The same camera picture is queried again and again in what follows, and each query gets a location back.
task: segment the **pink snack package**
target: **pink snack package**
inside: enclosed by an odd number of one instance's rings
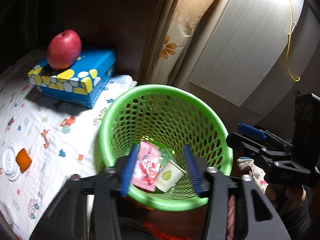
[[[156,176],[160,169],[161,152],[148,141],[141,141],[131,183],[137,187],[155,191]]]

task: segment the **cartoon print sheet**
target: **cartoon print sheet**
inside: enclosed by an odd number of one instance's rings
[[[11,211],[13,231],[28,240],[42,214],[72,174],[95,175],[102,166],[98,130],[110,104],[134,87],[130,76],[112,77],[93,109],[41,96],[28,71],[45,57],[33,50],[0,75],[0,201]],[[15,181],[2,170],[3,150],[25,148],[31,166]]]

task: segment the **apple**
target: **apple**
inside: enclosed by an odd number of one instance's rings
[[[81,39],[73,30],[66,30],[50,41],[47,61],[55,70],[66,69],[76,62],[81,53]]]

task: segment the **metal screw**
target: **metal screw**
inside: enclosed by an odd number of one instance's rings
[[[105,173],[115,173],[116,172],[116,168],[114,167],[107,167],[105,168]]]
[[[209,173],[217,173],[217,172],[218,172],[218,169],[215,168],[215,167],[208,167],[208,168],[207,168],[207,172],[209,172]]]
[[[242,175],[242,180],[244,181],[251,181],[252,180],[252,177],[250,175]]]
[[[72,181],[80,180],[80,176],[78,174],[73,174],[70,178]]]

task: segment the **beige pillow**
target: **beige pillow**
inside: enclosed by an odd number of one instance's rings
[[[188,39],[214,0],[179,0],[150,83],[166,84]]]

